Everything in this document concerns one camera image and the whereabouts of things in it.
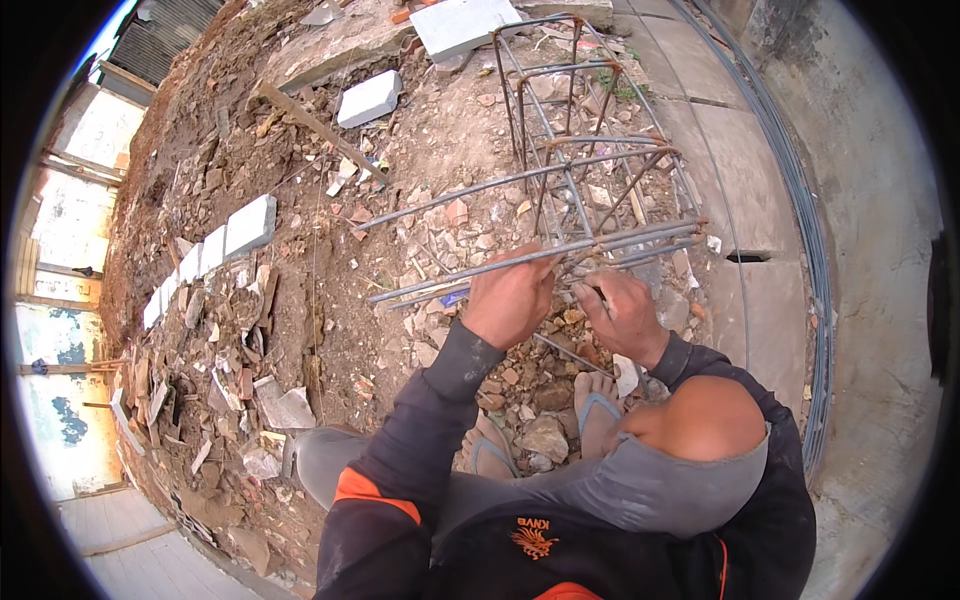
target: man's left hand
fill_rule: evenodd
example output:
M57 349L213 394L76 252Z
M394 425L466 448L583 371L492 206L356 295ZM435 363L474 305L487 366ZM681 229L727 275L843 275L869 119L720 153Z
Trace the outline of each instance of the man's left hand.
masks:
M540 244L531 242L488 262L538 250ZM561 258L562 254L554 254L475 276L470 284L467 314L462 319L464 326L502 351L528 339L550 310L553 268Z

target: gray shorts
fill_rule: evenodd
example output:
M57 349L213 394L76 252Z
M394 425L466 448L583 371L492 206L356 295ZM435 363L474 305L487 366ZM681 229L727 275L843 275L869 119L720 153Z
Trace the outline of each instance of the gray shorts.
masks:
M743 508L766 467L767 435L730 459L701 463L679 459L618 434L620 445L604 458L585 459L542 475L491 479L454 471L433 545L457 526L506 502L539 499L580 509L631 532L665 532L690 538L716 529ZM308 492L329 510L337 480L369 438L318 428L297 437L297 473Z

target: black long-sleeve shirt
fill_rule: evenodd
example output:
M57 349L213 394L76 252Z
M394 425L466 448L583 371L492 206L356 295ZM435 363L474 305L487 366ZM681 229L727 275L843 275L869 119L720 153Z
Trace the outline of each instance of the black long-sleeve shirt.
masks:
M453 454L476 421L480 383L503 358L456 322L434 364L410 378L383 428L340 477L321 538L315 598L800 596L816 532L793 416L726 356L676 333L653 376L671 392L693 375L733 379L771 423L763 477L736 516L679 540L524 500L464 523L431 562Z

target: white concrete block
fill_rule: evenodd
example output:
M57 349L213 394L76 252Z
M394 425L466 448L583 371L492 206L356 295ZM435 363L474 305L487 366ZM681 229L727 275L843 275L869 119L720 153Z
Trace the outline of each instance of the white concrete block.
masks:
M520 20L509 0L446 0L410 15L410 22L434 62L490 43L491 31Z
M153 327L156 322L160 320L160 315L163 314L163 311L160 310L160 288L154 290L154 294L150 296L150 301L147 302L147 306L143 309L143 329Z
M203 251L203 242L194 244L180 262L180 283L193 283L193 280L200 276L200 256Z
M351 87L344 92L337 125L349 129L393 111L401 89L403 80L393 69Z
M227 226L221 225L212 230L204 239L204 249L200 254L200 273L205 276L224 264L224 243L227 241Z
M264 194L227 219L224 258L263 246L274 237L276 198Z

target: hand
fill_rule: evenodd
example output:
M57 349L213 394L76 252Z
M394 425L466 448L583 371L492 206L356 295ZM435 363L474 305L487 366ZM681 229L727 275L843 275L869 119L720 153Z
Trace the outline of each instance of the hand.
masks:
M594 288L600 288L607 305ZM647 371L663 356L670 332L657 321L650 286L618 271L594 271L573 286L593 325L593 333L611 352L632 359Z
M540 244L524 244L495 256L488 264L538 250ZM475 276L462 319L464 327L504 352L529 338L550 310L553 268L561 258L562 254L554 254Z

